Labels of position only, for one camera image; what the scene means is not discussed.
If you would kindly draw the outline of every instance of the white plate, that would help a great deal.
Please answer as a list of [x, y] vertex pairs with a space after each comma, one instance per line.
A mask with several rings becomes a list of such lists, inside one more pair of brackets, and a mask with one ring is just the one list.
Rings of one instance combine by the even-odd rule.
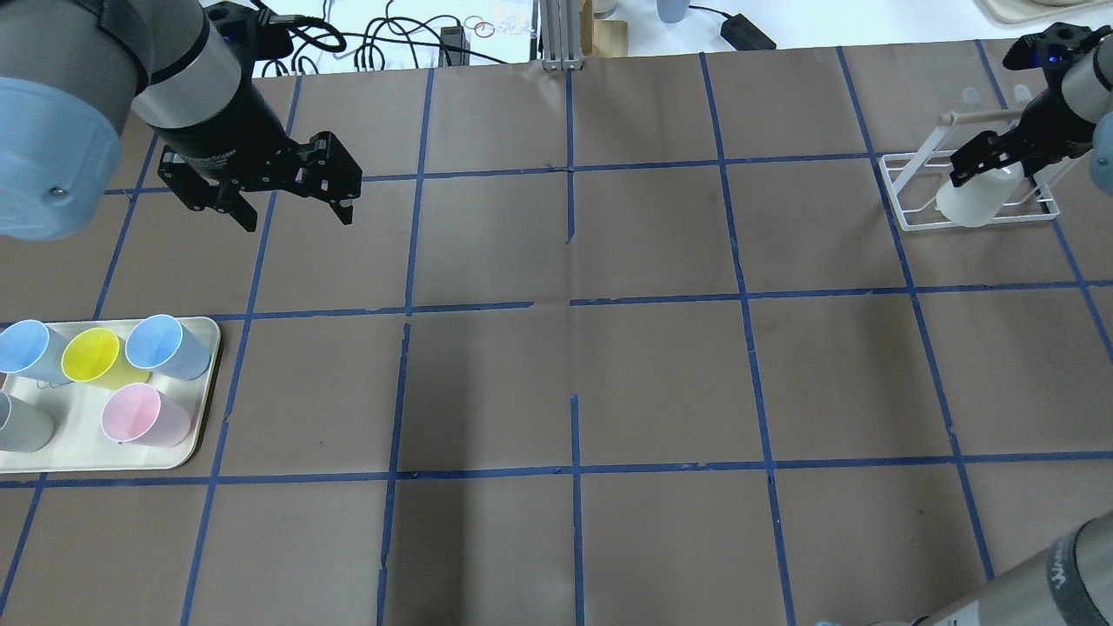
[[[40, 471], [154, 470], [170, 469], [186, 462], [197, 448], [205, 405], [220, 352], [220, 326], [209, 317], [179, 317], [181, 325], [194, 333], [213, 354], [209, 368], [199, 378], [180, 381], [152, 374], [148, 381], [155, 389], [173, 398], [193, 415], [189, 434], [173, 448], [152, 448], [135, 443], [116, 443], [100, 431], [100, 412], [110, 390], [91, 384], [69, 383], [48, 387], [45, 382], [9, 375], [3, 390], [33, 404], [55, 419], [55, 434], [35, 452], [0, 451], [0, 473]], [[81, 331], [102, 326], [124, 339], [142, 320], [102, 322], [56, 322], [47, 324], [62, 336], [72, 339]]]
[[993, 17], [1005, 23], [1021, 23], [1050, 16], [1104, 4], [1110, 0], [1087, 0], [1067, 4], [1064, 0], [1045, 0], [1046, 4], [1032, 0], [982, 0]]

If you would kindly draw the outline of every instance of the rubber band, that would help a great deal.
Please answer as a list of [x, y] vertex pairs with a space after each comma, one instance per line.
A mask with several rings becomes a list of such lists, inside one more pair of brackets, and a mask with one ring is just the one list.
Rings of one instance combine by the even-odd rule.
[[[487, 25], [487, 28], [490, 28], [490, 31], [487, 31], [487, 29], [483, 29], [486, 32], [486, 35], [483, 35], [482, 32], [480, 32], [480, 27], [483, 26], [483, 25]], [[472, 32], [474, 32], [475, 37], [479, 37], [480, 39], [486, 39], [487, 37], [491, 37], [492, 35], [494, 35], [494, 25], [491, 23], [491, 22], [489, 22], [489, 21], [482, 21], [482, 22], [475, 25], [474, 28], [472, 28]]]

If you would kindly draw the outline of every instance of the plastic cup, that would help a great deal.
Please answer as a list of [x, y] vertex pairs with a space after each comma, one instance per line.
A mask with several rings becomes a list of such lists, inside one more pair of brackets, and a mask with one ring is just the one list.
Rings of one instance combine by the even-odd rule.
[[150, 372], [132, 366], [124, 358], [124, 340], [101, 327], [73, 338], [62, 352], [62, 372], [73, 382], [112, 390], [150, 378]]
[[205, 373], [213, 355], [181, 322], [170, 315], [152, 315], [132, 329], [124, 349], [128, 362], [179, 380]]
[[154, 387], [120, 388], [100, 413], [100, 430], [118, 443], [173, 448], [189, 433], [189, 412]]
[[947, 180], [935, 194], [935, 202], [947, 219], [977, 228], [997, 215], [1023, 178], [1024, 170], [1017, 164], [978, 174], [957, 188]]
[[0, 391], [0, 450], [33, 452], [55, 434], [50, 415]]
[[23, 320], [0, 333], [0, 372], [62, 384], [67, 340], [38, 320]]

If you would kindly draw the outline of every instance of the grid square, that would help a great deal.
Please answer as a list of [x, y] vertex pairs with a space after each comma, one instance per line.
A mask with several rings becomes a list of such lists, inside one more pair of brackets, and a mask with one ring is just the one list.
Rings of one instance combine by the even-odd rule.
[[728, 158], [865, 151], [833, 48], [723, 52], [707, 66]]
[[[845, 56], [878, 153], [916, 151], [940, 115], [962, 107], [966, 87], [982, 98], [971, 111], [1001, 108], [973, 41], [863, 46]], [[957, 148], [983, 129], [957, 128], [944, 147]]]
[[388, 469], [402, 323], [398, 315], [256, 320], [220, 472]]
[[575, 177], [573, 296], [737, 293], [716, 167]]
[[[244, 197], [259, 212], [262, 224], [270, 195]], [[243, 313], [259, 236], [244, 232], [227, 215], [194, 213], [174, 194], [139, 194], [105, 316]]]
[[583, 462], [760, 460], [737, 302], [573, 310]]
[[564, 119], [564, 72], [541, 63], [451, 67], [436, 70], [434, 85], [425, 172], [568, 163], [568, 133], [556, 123]]
[[949, 456], [907, 295], [750, 303], [778, 459]]
[[[283, 128], [286, 127], [286, 120], [289, 118], [289, 107], [293, 106], [292, 104], [294, 101], [294, 85], [297, 79], [293, 76], [256, 78], [254, 80], [255, 88], [259, 90], [259, 95], [263, 96], [263, 99], [266, 100], [267, 105], [270, 106], [270, 109], [278, 117], [278, 121], [283, 125]], [[305, 85], [303, 85], [302, 94], [305, 95], [305, 92], [306, 92]], [[325, 128], [308, 130], [306, 131], [304, 137], [302, 137], [298, 134], [293, 134], [292, 137], [301, 141], [308, 141], [309, 135], [312, 133], [316, 133], [317, 130], [325, 130]], [[166, 141], [164, 141], [162, 139], [159, 139], [157, 145], [155, 146], [155, 151], [150, 157], [151, 158], [150, 166], [147, 167], [147, 176], [144, 178], [144, 187], [165, 186], [162, 184], [162, 179], [158, 177], [158, 159], [161, 158], [162, 148], [165, 146]]]
[[920, 303], [963, 452], [1113, 449], [1113, 364], [1078, 290]]
[[279, 194], [257, 311], [383, 309], [406, 300], [414, 183], [365, 183], [351, 226], [327, 205]]
[[220, 441], [220, 428], [224, 422], [224, 411], [228, 404], [228, 390], [232, 387], [232, 375], [236, 371], [236, 355], [239, 354], [239, 338], [244, 330], [243, 322], [217, 322], [220, 326], [220, 356], [216, 364], [216, 380], [209, 391], [208, 407], [201, 422], [200, 439], [197, 449], [186, 462], [167, 470], [131, 470], [120, 471], [75, 471], [61, 476], [67, 479], [105, 479], [105, 478], [177, 478], [207, 477], [213, 472], [213, 460]]
[[112, 262], [128, 198], [104, 196], [83, 231], [52, 242], [0, 242], [0, 320], [88, 320]]
[[364, 176], [413, 174], [417, 172], [427, 72], [306, 76], [293, 135], [308, 141], [315, 133], [332, 130]]
[[919, 286], [1074, 280], [1047, 223], [900, 233], [900, 243]]
[[585, 622], [784, 624], [772, 539], [765, 472], [587, 475]]
[[204, 486], [42, 492], [4, 620], [177, 624]]
[[781, 470], [777, 491], [797, 624], [912, 620], [985, 583], [953, 466]]
[[381, 481], [221, 485], [189, 623], [373, 623], [385, 496]]
[[134, 111], [128, 111], [124, 133], [120, 135], [120, 165], [116, 168], [116, 174], [108, 179], [109, 189], [131, 189], [140, 183], [139, 173], [142, 172], [144, 162], [147, 160], [147, 149], [150, 148], [150, 138], [154, 135], [155, 131], [146, 121]]
[[904, 286], [869, 162], [728, 168], [750, 293]]
[[414, 304], [567, 297], [563, 174], [426, 180]]
[[1063, 214], [1058, 216], [1063, 234], [1071, 245], [1082, 275], [1090, 281], [1113, 280], [1113, 211], [1110, 197], [1090, 179], [1093, 151], [1078, 159], [1074, 169], [1055, 185], [1055, 199]]
[[717, 157], [695, 55], [591, 59], [572, 75], [572, 100], [575, 165]]
[[1113, 461], [971, 463], [986, 547], [998, 575], [1109, 512]]
[[400, 482], [384, 623], [575, 623], [571, 482]]
[[1105, 323], [1105, 332], [1113, 334], [1113, 287], [1090, 287], [1090, 295]]
[[19, 536], [23, 532], [23, 522], [31, 506], [35, 489], [0, 489], [0, 568], [8, 575], [7, 565], [16, 556]]
[[565, 311], [551, 306], [414, 317], [400, 468], [569, 463]]

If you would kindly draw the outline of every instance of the gray cup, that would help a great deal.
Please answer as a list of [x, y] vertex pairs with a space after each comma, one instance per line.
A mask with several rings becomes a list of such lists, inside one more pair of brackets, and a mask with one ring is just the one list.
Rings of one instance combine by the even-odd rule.
[[657, 17], [664, 23], [677, 23], [688, 12], [688, 0], [657, 0]]
[[33, 452], [55, 434], [50, 415], [0, 391], [0, 450]]

